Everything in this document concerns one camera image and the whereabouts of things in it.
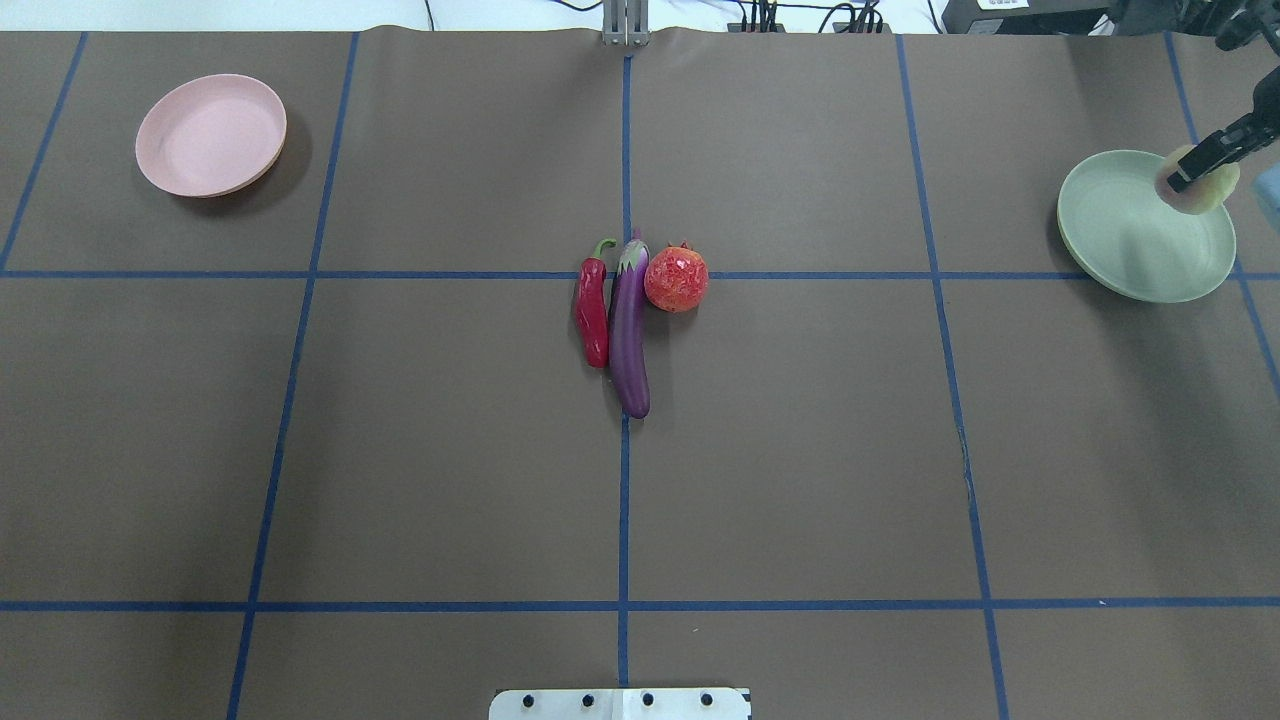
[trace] metal bracket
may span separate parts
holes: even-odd
[[[751,720],[745,688],[503,691],[489,720]]]
[[[649,45],[649,0],[604,0],[605,45]]]

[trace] red chili pepper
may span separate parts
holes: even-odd
[[[613,247],[618,241],[604,238],[595,246],[595,252],[582,260],[577,273],[577,297],[573,300],[573,319],[577,332],[582,334],[582,347],[586,350],[586,364],[603,368],[609,364],[609,320],[604,311],[604,260],[600,254],[605,247]]]

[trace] blue tape line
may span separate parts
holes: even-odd
[[[1143,607],[1280,607],[1280,596],[1253,597],[1069,597],[992,600],[993,610],[1133,610]]]
[[[622,242],[631,240],[631,60],[622,59]]]
[[[616,273],[609,272],[613,278]],[[576,281],[566,270],[0,270],[0,278],[26,279],[308,279],[323,281]],[[719,281],[1087,281],[1085,273],[983,270],[713,270]],[[1233,273],[1231,277],[1240,277]],[[1277,281],[1280,273],[1244,273]]]
[[[938,333],[942,340],[942,359],[947,369],[947,387],[951,392],[951,415],[960,439],[960,456],[964,462],[964,482],[969,492],[969,530],[973,538],[973,555],[978,569],[978,588],[983,601],[991,600],[991,579],[987,575],[987,551],[982,539],[982,520],[978,514],[978,491],[973,483],[973,462],[969,456],[969,437],[964,427],[964,407],[960,404],[960,383],[956,379],[955,356],[951,350],[951,328],[947,323],[946,300],[942,296],[942,278],[938,273],[938,252],[933,238],[933,219],[929,213],[929,193],[924,183],[924,163],[920,159],[920,138],[915,124],[915,104],[911,101],[911,78],[906,63],[906,45],[901,35],[893,36],[897,42],[899,74],[902,78],[902,104],[906,109],[906,129],[911,141],[911,163],[915,165],[915,187],[920,201],[920,220],[924,225],[924,245],[929,256],[929,272],[933,273],[933,304],[938,314]],[[991,675],[996,688],[996,707],[1000,720],[1009,720],[1009,697],[1005,692],[1005,671],[1000,657],[1000,638],[996,634],[996,614],[988,607],[983,610],[987,626],[987,651],[991,656]]]
[[[622,59],[622,241],[631,240],[631,61]],[[622,413],[622,441],[618,468],[618,687],[631,680],[630,616],[631,597],[631,418]]]
[[[243,602],[0,600],[0,612],[244,612]]]
[[[1178,63],[1178,50],[1174,47],[1174,36],[1165,31],[1165,51],[1169,54],[1169,67],[1174,73],[1174,86],[1178,88],[1178,100],[1183,105],[1183,119],[1187,120],[1187,135],[1193,145],[1199,143],[1199,133],[1196,132],[1196,120],[1192,118],[1190,101],[1187,99],[1187,85],[1183,82],[1181,65]],[[1280,370],[1276,369],[1275,355],[1271,352],[1271,342],[1267,340],[1266,328],[1262,327],[1262,318],[1258,316],[1258,307],[1253,301],[1253,291],[1249,290],[1249,273],[1244,272],[1240,256],[1236,254],[1231,275],[1240,286],[1240,296],[1244,299],[1244,309],[1253,324],[1253,336],[1258,342],[1258,351],[1262,352],[1262,363],[1267,368],[1267,377],[1271,378],[1271,389],[1280,398]]]
[[[618,605],[600,601],[509,601],[509,602],[259,602],[259,612],[342,614],[342,612],[614,612]]]
[[[306,270],[3,270],[4,278],[26,279],[113,279],[113,281],[186,281],[186,279],[265,279],[301,281],[311,277]]]
[[[1266,329],[1262,328],[1262,318],[1258,315],[1258,306],[1253,302],[1253,291],[1249,290],[1248,281],[1244,279],[1244,270],[1240,268],[1240,258],[1235,258],[1235,270],[1239,273],[1236,282],[1240,284],[1240,296],[1244,299],[1244,309],[1249,314],[1249,323],[1253,324],[1253,336],[1258,341],[1258,350],[1262,352],[1262,363],[1267,366],[1267,375],[1271,377],[1271,389],[1276,398],[1280,398],[1280,370],[1276,369],[1276,359],[1271,352],[1271,342],[1267,340]]]
[[[1178,101],[1183,106],[1183,120],[1187,123],[1187,135],[1192,138],[1192,145],[1199,145],[1199,133],[1196,132],[1196,119],[1192,117],[1192,104],[1187,100],[1187,86],[1183,85],[1183,70],[1178,64],[1178,51],[1174,49],[1174,33],[1165,31],[1165,53],[1169,55],[1169,67],[1174,72],[1174,87],[1178,88]]]
[[[636,600],[635,612],[877,612],[982,610],[982,600]]]
[[[302,310],[298,313],[298,329],[293,337],[293,355],[289,360],[289,377],[284,388],[284,407],[280,410],[280,425],[275,436],[275,452],[271,456],[271,475],[266,484],[266,502],[262,506],[262,524],[257,533],[257,550],[253,553],[253,573],[248,587],[248,609],[244,611],[244,624],[241,629],[239,650],[236,655],[236,673],[232,675],[230,698],[227,703],[227,720],[236,720],[239,714],[241,691],[244,685],[244,669],[248,665],[248,650],[253,638],[253,621],[259,593],[262,587],[262,568],[266,562],[266,547],[271,536],[271,516],[275,512],[275,497],[280,484],[280,469],[284,466],[284,441],[289,433],[289,420],[293,415],[293,398],[298,384],[298,365],[302,363],[302,346],[311,318],[311,300],[315,296],[316,273],[320,266],[320,252],[324,246],[324,228],[329,213],[329,199],[333,193],[333,178],[338,169],[338,154],[342,149],[342,128],[347,115],[347,101],[351,97],[351,78],[356,69],[356,51],[360,49],[360,33],[351,33],[351,46],[347,50],[347,69],[342,81],[342,99],[338,101],[338,118],[334,122],[333,142],[329,147],[329,167],[325,170],[324,193],[320,197],[320,211],[316,217],[315,241],[311,246],[311,269],[306,290],[302,292]]]
[[[576,272],[540,270],[320,270],[320,279],[576,281]]]
[[[1280,596],[1032,597],[943,600],[632,600],[630,612],[910,612],[1276,607]],[[244,612],[247,602],[5,600],[0,612]],[[255,614],[616,612],[612,600],[259,602]]]
[[[876,270],[713,270],[713,281],[927,281],[928,272]]]
[[[973,270],[943,270],[937,275],[945,281],[1087,281],[1088,273],[1019,273],[1019,272],[973,272]]]
[[[27,213],[27,202],[31,201],[31,192],[36,188],[36,178],[40,177],[40,167],[45,163],[45,152],[49,151],[49,142],[54,138],[54,128],[58,127],[58,119],[63,115],[63,106],[67,104],[67,95],[72,90],[72,81],[76,79],[76,70],[79,68],[79,60],[84,55],[84,45],[88,42],[88,33],[82,32],[79,42],[76,44],[76,53],[72,54],[72,64],[67,68],[67,76],[63,78],[63,87],[58,91],[58,101],[54,102],[54,111],[49,115],[49,123],[45,126],[45,136],[40,138],[40,147],[36,150],[36,159],[31,164],[31,172],[27,173],[27,184],[22,187],[22,195],[18,197],[18,209],[13,213],[13,223],[9,224],[9,234],[4,238],[4,247],[0,249],[0,270],[4,269],[5,264],[9,263],[9,254],[13,252],[13,243],[18,240],[18,228],[22,227],[22,217]]]
[[[628,643],[631,602],[631,418],[622,414],[622,452],[618,468],[618,687],[630,683]]]

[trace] fake vegetable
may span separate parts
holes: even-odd
[[[577,332],[582,336],[586,364],[593,368],[609,364],[609,325],[608,314],[604,311],[604,260],[600,259],[600,252],[617,243],[618,241],[612,237],[602,240],[595,246],[595,252],[582,260],[582,268],[577,272],[573,319],[577,320]]]
[[[668,313],[684,313],[698,307],[707,292],[707,263],[689,249],[667,246],[649,261],[644,274],[644,292],[649,302]]]
[[[1235,183],[1240,181],[1240,167],[1235,163],[1226,163],[1193,182],[1187,190],[1175,192],[1169,184],[1169,176],[1178,170],[1178,161],[1190,151],[1190,145],[1183,145],[1165,158],[1160,172],[1156,173],[1156,195],[1179,213],[1203,215],[1221,205],[1231,195]]]
[[[618,259],[609,307],[609,374],[622,410],[636,419],[649,414],[649,375],[644,369],[644,273],[648,268],[649,247],[636,231]]]

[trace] pink plate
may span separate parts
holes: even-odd
[[[152,184],[187,197],[234,192],[284,147],[284,104],[261,81],[206,76],[178,86],[142,119],[133,152]]]

